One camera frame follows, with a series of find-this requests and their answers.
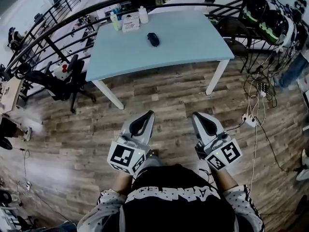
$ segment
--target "floor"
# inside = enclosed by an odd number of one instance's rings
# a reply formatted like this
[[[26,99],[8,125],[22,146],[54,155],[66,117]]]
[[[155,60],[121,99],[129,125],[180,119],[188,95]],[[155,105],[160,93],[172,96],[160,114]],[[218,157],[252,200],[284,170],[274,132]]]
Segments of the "floor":
[[[32,125],[33,136],[27,143],[11,140],[14,147],[30,152],[25,162],[31,191],[25,190],[24,158],[18,149],[1,151],[0,176],[16,194],[18,186],[23,211],[38,217],[41,225],[57,225],[66,218],[77,222],[95,206],[100,190],[113,183],[116,172],[106,162],[111,140],[118,135],[124,120],[149,109],[156,116],[151,149],[159,149],[166,164],[180,163],[192,168],[198,160],[192,112],[212,114],[226,129],[231,129],[241,122],[247,110],[243,91],[246,74],[239,73],[239,60],[229,63],[214,92],[206,96],[216,66],[216,62],[194,63],[107,79],[106,84],[125,105],[124,110],[117,109],[91,84],[85,88],[96,95],[97,102],[93,104],[80,96],[76,115],[70,113],[69,101],[53,101],[45,91],[37,94],[28,101],[27,110],[40,117],[43,125]],[[277,100],[276,108],[265,100],[263,127],[279,164],[293,169],[299,166],[301,151],[308,143],[301,131],[308,113],[297,86],[278,91]],[[263,119],[262,105],[259,118]],[[302,195],[308,193],[309,184],[297,182],[295,172],[281,172],[262,129],[257,133],[251,197],[266,230],[275,232],[293,222],[293,211]],[[243,125],[230,134],[237,139],[243,157],[229,170],[239,184],[249,185],[255,130]]]

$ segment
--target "power strip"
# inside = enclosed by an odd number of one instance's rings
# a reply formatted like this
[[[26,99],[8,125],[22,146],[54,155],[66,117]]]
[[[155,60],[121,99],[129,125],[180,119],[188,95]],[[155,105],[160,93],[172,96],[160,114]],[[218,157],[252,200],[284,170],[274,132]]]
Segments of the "power strip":
[[[267,86],[267,84],[265,84],[265,83],[259,83],[259,85],[260,85],[260,88],[261,88],[261,91],[260,91],[261,96],[262,96],[262,97],[265,97],[265,96],[266,96],[266,93],[267,93],[267,91],[268,91],[268,86]]]
[[[241,117],[241,120],[246,123],[247,125],[255,128],[256,127],[256,120],[255,118],[252,116],[252,115],[247,115],[247,114],[244,114],[242,117]]]

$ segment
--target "jeans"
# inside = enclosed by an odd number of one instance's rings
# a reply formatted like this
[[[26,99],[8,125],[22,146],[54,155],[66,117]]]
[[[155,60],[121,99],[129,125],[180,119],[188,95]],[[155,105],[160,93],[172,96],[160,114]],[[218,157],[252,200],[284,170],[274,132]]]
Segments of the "jeans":
[[[303,57],[300,53],[289,66],[287,71],[282,74],[281,78],[279,79],[279,86],[281,88],[288,87],[294,80],[296,80],[304,69],[309,66],[308,61]]]
[[[134,178],[136,179],[139,176],[139,173],[144,169],[148,167],[161,167],[163,166],[163,162],[159,159],[157,156],[151,156],[146,161],[143,162],[143,164],[140,166],[139,169],[134,174]]]

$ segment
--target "table leg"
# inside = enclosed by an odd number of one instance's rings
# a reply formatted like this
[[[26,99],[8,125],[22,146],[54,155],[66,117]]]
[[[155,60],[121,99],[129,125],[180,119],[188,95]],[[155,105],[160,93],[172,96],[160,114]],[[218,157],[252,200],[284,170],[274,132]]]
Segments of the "table leg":
[[[116,107],[120,110],[124,109],[124,105],[118,100],[118,98],[111,92],[111,90],[101,80],[92,81],[95,86],[108,98]]]
[[[214,73],[212,79],[211,79],[211,82],[209,83],[208,87],[207,87],[207,90],[206,90],[206,94],[207,95],[210,95],[214,89],[214,87],[216,87],[222,73],[224,72],[227,64],[229,63],[229,59],[228,60],[222,60],[219,62],[219,65],[216,69],[216,72]]]

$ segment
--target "black t-shirt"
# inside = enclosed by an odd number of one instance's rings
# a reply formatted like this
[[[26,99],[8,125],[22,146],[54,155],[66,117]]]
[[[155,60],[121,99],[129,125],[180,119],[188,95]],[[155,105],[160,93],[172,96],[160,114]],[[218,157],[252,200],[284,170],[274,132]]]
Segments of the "black t-shirt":
[[[140,173],[132,189],[141,191],[141,195],[143,192],[147,195],[150,188],[143,190],[143,187],[158,187],[160,192],[163,191],[162,188],[181,192],[182,189],[195,190],[194,187],[209,187],[210,190],[217,191],[202,177],[180,165],[146,168]],[[194,201],[187,200],[192,199],[190,195],[178,195],[172,201],[147,197],[127,202],[123,205],[126,231],[200,231],[202,228],[203,231],[234,231],[235,213],[225,198],[219,199],[209,195],[207,191],[195,194],[193,191],[192,194],[197,196]],[[203,195],[207,195],[205,201],[202,201]]]

